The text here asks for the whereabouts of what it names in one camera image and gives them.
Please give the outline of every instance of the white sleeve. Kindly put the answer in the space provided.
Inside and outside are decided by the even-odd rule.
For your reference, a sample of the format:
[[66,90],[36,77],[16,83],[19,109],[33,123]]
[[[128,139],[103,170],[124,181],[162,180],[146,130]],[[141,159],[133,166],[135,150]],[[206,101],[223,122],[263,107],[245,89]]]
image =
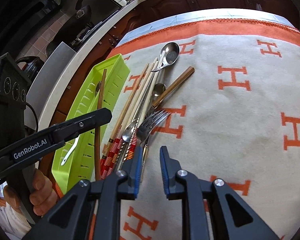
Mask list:
[[24,215],[14,211],[8,203],[6,207],[0,207],[0,226],[8,236],[11,234],[19,239],[31,228]]

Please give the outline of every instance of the black kettle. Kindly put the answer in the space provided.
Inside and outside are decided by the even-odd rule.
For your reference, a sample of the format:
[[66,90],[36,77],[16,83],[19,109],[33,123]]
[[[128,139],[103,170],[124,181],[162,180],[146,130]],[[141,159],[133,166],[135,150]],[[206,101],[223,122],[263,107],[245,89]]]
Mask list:
[[16,63],[25,62],[26,64],[22,68],[22,71],[26,73],[31,83],[42,68],[44,62],[38,56],[26,56],[16,60]]

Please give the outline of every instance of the tiled wall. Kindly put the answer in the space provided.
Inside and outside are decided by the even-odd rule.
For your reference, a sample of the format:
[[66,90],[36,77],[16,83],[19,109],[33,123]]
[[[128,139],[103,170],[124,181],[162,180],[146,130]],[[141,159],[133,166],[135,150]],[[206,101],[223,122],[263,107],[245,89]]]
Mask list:
[[[20,54],[16,58],[24,56],[39,56],[44,62],[47,60],[46,47],[63,24],[70,18],[62,11],[59,11],[52,19],[50,19],[23,47]],[[18,66],[23,68],[25,63],[19,63]]]

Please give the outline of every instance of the utensil pile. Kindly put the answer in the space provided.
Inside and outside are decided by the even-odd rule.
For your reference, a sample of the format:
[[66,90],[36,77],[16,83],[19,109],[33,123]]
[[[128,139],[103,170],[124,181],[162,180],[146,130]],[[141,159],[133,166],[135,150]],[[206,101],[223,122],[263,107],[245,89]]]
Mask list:
[[179,84],[194,72],[194,68],[189,67],[167,90],[162,90],[163,93],[157,95],[157,99],[150,104],[160,70],[173,65],[178,54],[178,44],[171,42],[163,47],[159,60],[155,58],[151,64],[146,64],[123,107],[103,152],[100,162],[102,179],[110,175],[113,170],[119,170],[125,160],[133,157],[136,145],[143,142],[142,169],[144,169],[149,134],[154,127],[170,114],[165,110],[155,111],[155,109]]

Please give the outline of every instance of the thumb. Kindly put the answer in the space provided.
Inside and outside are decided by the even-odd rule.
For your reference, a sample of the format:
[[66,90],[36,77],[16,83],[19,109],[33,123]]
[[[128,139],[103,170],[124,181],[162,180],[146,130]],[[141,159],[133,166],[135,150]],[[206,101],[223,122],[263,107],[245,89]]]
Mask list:
[[21,214],[20,199],[17,192],[13,188],[5,186],[3,189],[3,197],[15,211]]

